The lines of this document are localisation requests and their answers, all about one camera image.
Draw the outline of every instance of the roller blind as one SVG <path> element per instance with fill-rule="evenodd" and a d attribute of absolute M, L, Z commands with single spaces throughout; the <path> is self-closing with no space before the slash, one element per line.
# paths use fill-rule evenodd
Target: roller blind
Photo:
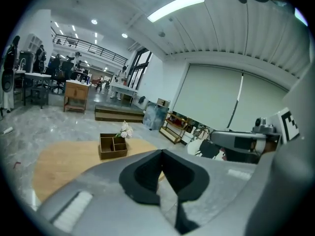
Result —
<path fill-rule="evenodd" d="M 241 72 L 191 65 L 174 111 L 216 130 L 224 130 L 232 116 Z"/>
<path fill-rule="evenodd" d="M 244 74 L 242 92 L 230 125 L 233 131 L 250 132 L 258 117 L 269 117 L 284 108 L 286 91 L 265 80 Z"/>

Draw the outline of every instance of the office chair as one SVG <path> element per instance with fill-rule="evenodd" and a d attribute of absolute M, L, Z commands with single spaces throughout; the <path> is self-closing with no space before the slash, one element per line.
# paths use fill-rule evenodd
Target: office chair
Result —
<path fill-rule="evenodd" d="M 52 79 L 57 82 L 57 85 L 54 87 L 51 87 L 51 92 L 55 89 L 58 89 L 58 93 L 59 93 L 59 89 L 61 89 L 64 92 L 64 84 L 67 80 L 70 79 L 71 69 L 73 66 L 74 64 L 71 62 L 63 62 L 63 64 L 61 65 L 61 71 L 63 72 L 63 76 L 52 77 Z"/>

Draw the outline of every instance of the floor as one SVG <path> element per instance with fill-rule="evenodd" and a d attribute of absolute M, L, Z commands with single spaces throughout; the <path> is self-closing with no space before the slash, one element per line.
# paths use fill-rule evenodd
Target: floor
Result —
<path fill-rule="evenodd" d="M 121 122 L 95 121 L 94 105 L 128 106 L 116 99 L 109 99 L 108 92 L 104 89 L 101 93 L 93 89 L 89 92 L 88 102 L 88 105 L 92 105 L 88 108 L 91 111 L 87 110 L 85 114 L 64 113 L 63 96 L 55 94 L 49 95 L 49 104 L 52 106 L 46 105 L 43 109 L 30 102 L 23 106 L 19 97 L 16 97 L 15 109 L 9 114 L 4 113 L 4 119 L 0 121 L 0 132 L 10 126 L 14 131 L 7 136 L 0 136 L 1 162 L 9 182 L 22 200 L 32 208 L 36 209 L 40 205 L 32 188 L 34 165 L 39 154 L 48 144 L 58 141 L 98 140 L 100 133 L 116 133 L 120 130 Z M 149 131 L 141 123 L 132 123 L 131 126 L 135 138 L 144 139 L 159 149 L 185 149 L 184 145 L 174 145 L 157 130 Z M 176 211 L 177 196 L 166 180 L 160 183 L 159 193 L 165 197 L 162 210 L 171 219 Z"/>

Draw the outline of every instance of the wooden step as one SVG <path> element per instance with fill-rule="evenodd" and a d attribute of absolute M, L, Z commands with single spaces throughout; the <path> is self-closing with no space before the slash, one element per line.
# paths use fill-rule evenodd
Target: wooden step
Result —
<path fill-rule="evenodd" d="M 95 112 L 124 115 L 124 116 L 140 116 L 140 117 L 144 116 L 144 113 L 141 110 L 137 111 L 133 109 L 122 109 L 119 107 L 114 108 L 114 107 L 105 107 L 105 106 L 95 106 Z"/>
<path fill-rule="evenodd" d="M 95 120 L 101 121 L 121 121 L 124 122 L 142 122 L 143 116 L 118 115 L 111 113 L 95 112 Z"/>

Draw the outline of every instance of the white flower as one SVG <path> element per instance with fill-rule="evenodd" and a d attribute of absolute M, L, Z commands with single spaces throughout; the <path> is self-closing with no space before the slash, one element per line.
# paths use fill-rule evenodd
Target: white flower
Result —
<path fill-rule="evenodd" d="M 129 127 L 128 123 L 124 120 L 123 125 L 122 125 L 122 131 L 127 130 Z"/>
<path fill-rule="evenodd" d="M 121 133 L 122 138 L 126 138 L 127 135 L 128 135 L 128 134 L 127 134 L 127 132 L 125 132 L 125 131 Z"/>
<path fill-rule="evenodd" d="M 127 138 L 131 138 L 132 137 L 132 131 L 131 130 L 127 130 Z"/>

